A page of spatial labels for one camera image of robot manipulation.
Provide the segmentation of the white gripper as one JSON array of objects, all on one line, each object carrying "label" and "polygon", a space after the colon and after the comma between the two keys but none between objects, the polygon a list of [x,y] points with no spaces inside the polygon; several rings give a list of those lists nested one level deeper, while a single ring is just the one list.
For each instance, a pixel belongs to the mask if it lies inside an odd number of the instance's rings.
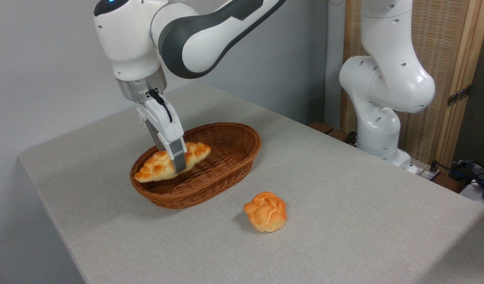
[{"label": "white gripper", "polygon": [[187,167],[184,130],[169,101],[161,95],[155,95],[139,104],[137,113],[142,124],[147,127],[157,149],[165,150],[168,153],[175,173],[179,174],[184,171]]}]

